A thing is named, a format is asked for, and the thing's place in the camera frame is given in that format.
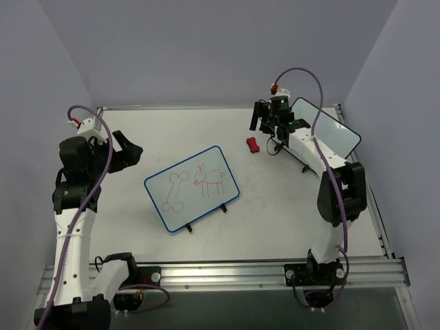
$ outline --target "red toy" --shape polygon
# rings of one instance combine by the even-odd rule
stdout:
[[[256,143],[255,137],[248,137],[246,139],[246,144],[249,146],[251,153],[258,153],[260,151],[260,147]]]

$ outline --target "blue whiteboard frame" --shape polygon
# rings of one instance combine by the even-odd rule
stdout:
[[[235,181],[235,177],[234,177],[234,175],[232,174],[232,171],[231,171],[231,169],[230,169],[230,167],[229,167],[229,164],[228,164],[228,161],[226,160],[225,155],[223,154],[223,150],[221,150],[220,146],[217,146],[217,145],[216,145],[216,146],[211,146],[210,148],[207,148],[207,149],[205,149],[205,150],[203,150],[203,151],[201,151],[201,152],[199,152],[199,153],[196,153],[195,155],[193,155],[193,156],[191,156],[191,157],[189,157],[189,158],[186,158],[186,159],[182,160],[181,162],[178,162],[178,163],[176,163],[176,164],[174,164],[174,165],[172,165],[172,166],[170,166],[170,167],[167,167],[167,168],[165,168],[164,170],[161,170],[160,172],[157,172],[156,174],[151,175],[151,176],[147,177],[147,178],[144,180],[144,187],[145,187],[145,189],[146,189],[148,195],[150,196],[150,199],[151,199],[151,201],[153,202],[153,205],[154,205],[154,207],[155,207],[155,209],[156,209],[156,211],[157,211],[157,213],[158,213],[160,219],[162,220],[162,223],[164,224],[166,230],[168,230],[169,232],[177,232],[177,231],[179,231],[179,230],[185,228],[186,225],[191,224],[191,223],[193,223],[194,221],[197,221],[197,220],[199,220],[200,218],[203,218],[204,216],[206,216],[207,214],[209,214],[209,213],[211,213],[211,212],[217,210],[218,208],[220,208],[220,205],[221,205],[221,204],[220,204],[219,206],[217,206],[217,207],[215,207],[215,208],[213,208],[213,209],[211,209],[211,210],[209,210],[209,211],[203,213],[201,216],[199,216],[199,217],[197,217],[197,218],[195,218],[195,219],[193,219],[193,220],[191,220],[191,221],[185,223],[182,227],[178,227],[178,229],[176,229],[176,230],[169,230],[169,229],[168,229],[168,226],[166,225],[166,223],[165,223],[165,221],[164,221],[164,218],[162,217],[162,214],[161,214],[160,211],[159,211],[159,208],[157,207],[157,204],[156,204],[155,200],[153,199],[153,196],[151,196],[151,193],[150,193],[148,187],[146,186],[146,182],[147,182],[149,179],[152,179],[152,178],[154,178],[155,176],[157,176],[157,175],[159,175],[159,174],[161,174],[161,173],[163,173],[163,172],[169,170],[170,168],[176,167],[176,166],[180,165],[181,163],[187,162],[188,160],[191,160],[192,158],[197,157],[198,155],[201,155],[202,153],[205,153],[206,151],[209,151],[209,150],[211,150],[211,149],[213,149],[213,148],[218,148],[218,149],[220,150],[221,156],[223,157],[223,159],[224,159],[224,161],[225,161],[225,164],[226,164],[226,166],[228,167],[228,171],[229,171],[229,173],[231,174],[231,178],[232,178],[232,180],[234,181],[235,187],[236,187],[236,189],[237,189],[237,191],[238,191],[238,193],[236,194],[235,197],[233,197],[233,198],[231,198],[231,199],[225,201],[224,203],[222,203],[222,204],[227,204],[227,203],[233,201],[234,199],[236,199],[238,196],[240,196],[240,188],[239,188],[239,186],[237,185],[237,182]]]

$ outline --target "metal frame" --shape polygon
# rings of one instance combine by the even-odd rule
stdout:
[[[291,290],[285,284],[283,266],[306,260],[227,261],[215,263],[139,263],[139,267],[161,267],[161,286],[170,292],[224,292],[250,290]],[[39,295],[49,293],[54,267],[47,266]],[[89,267],[90,282],[97,277],[94,265]],[[406,287],[409,284],[403,259],[386,257],[350,258],[346,288]]]
[[[226,107],[101,107],[99,112],[116,110],[160,110],[160,109],[225,109]],[[340,105],[334,107],[338,119],[344,122]],[[417,314],[415,313],[412,300],[407,286],[409,286],[408,273],[404,259],[396,259],[392,253],[388,237],[379,210],[371,190],[367,191],[368,209],[377,231],[377,237],[384,250],[381,257],[351,257],[350,274],[346,288],[389,288],[396,290],[402,312],[408,329],[420,329]],[[224,261],[206,263],[140,263],[142,266],[159,266],[162,268],[161,286],[169,292],[231,292],[231,291],[258,291],[258,290],[292,290],[285,284],[283,266],[286,263],[305,263],[304,259],[283,259],[268,261]],[[53,266],[45,268],[38,294],[36,308],[41,308],[50,290]],[[90,282],[97,276],[94,265],[89,266]]]

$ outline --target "bone drawing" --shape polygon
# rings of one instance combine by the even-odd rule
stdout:
[[[216,186],[218,195],[220,195],[221,193],[225,193],[225,187],[223,186],[223,176],[225,175],[225,173],[221,172],[220,170],[212,170],[209,173],[206,173],[204,171],[204,164],[198,166],[198,168],[199,170],[195,173],[194,184],[196,186],[201,184],[202,197],[205,197],[205,195],[209,197],[209,187],[212,185]]]
[[[184,209],[184,204],[177,199],[179,197],[180,184],[186,180],[188,180],[188,172],[185,170],[180,174],[172,173],[170,175],[171,189],[166,202],[162,204],[162,211],[168,212],[171,209],[174,213],[179,213]]]

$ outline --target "white wall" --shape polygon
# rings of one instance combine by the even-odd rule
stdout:
[[[345,102],[423,329],[440,327],[439,13],[399,0]]]
[[[92,105],[78,70],[33,0],[0,4],[0,323],[24,329],[53,264],[52,191],[66,110]]]
[[[342,102],[396,0],[40,2],[97,105],[249,105],[293,65]],[[318,101],[305,74],[281,83]]]

